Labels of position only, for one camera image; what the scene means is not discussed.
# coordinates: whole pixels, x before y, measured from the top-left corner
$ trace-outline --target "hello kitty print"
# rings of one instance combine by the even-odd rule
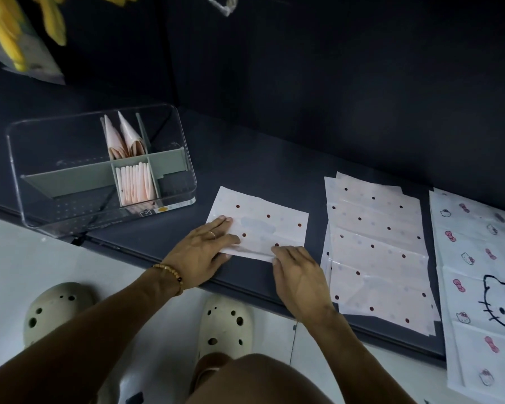
[[[505,211],[446,192],[431,193],[430,209],[449,384],[505,402]]]

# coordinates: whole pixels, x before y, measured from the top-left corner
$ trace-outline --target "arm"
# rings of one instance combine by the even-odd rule
[[[338,314],[322,269],[303,247],[273,247],[277,294],[320,347],[347,404],[415,401],[393,380]]]
[[[162,261],[181,275],[184,289],[207,281],[229,259],[215,256],[240,242],[225,235],[230,225],[222,216],[191,231]],[[170,272],[149,268],[0,367],[0,403],[90,402],[135,334],[179,289]]]

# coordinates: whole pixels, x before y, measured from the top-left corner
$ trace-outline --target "hand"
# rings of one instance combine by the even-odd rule
[[[231,255],[217,253],[224,247],[240,243],[238,236],[226,233],[231,225],[232,218],[222,215],[192,230],[162,260],[182,276],[183,289],[206,282],[230,259]]]
[[[335,312],[322,269],[303,247],[272,247],[277,295],[305,325]]]

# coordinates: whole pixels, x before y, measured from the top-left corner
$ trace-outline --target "white floor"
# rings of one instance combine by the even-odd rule
[[[90,286],[103,299],[141,272],[133,265],[0,221],[0,365],[22,350],[26,309],[44,290],[74,281]],[[199,318],[208,295],[200,289],[188,290],[142,328],[114,369],[120,404],[140,391],[146,403],[184,402],[195,365]],[[254,352],[290,364],[335,403],[343,403],[327,362],[301,324],[256,308],[254,323]],[[419,404],[474,402],[447,389],[445,370],[367,348]]]

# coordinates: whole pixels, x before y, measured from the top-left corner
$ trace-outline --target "clear acrylic organizer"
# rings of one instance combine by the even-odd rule
[[[6,132],[22,222],[53,237],[76,235],[195,202],[196,178],[177,109],[119,109],[148,154],[110,160],[101,119],[118,109],[24,120]],[[115,168],[147,162],[155,200],[122,207]]]

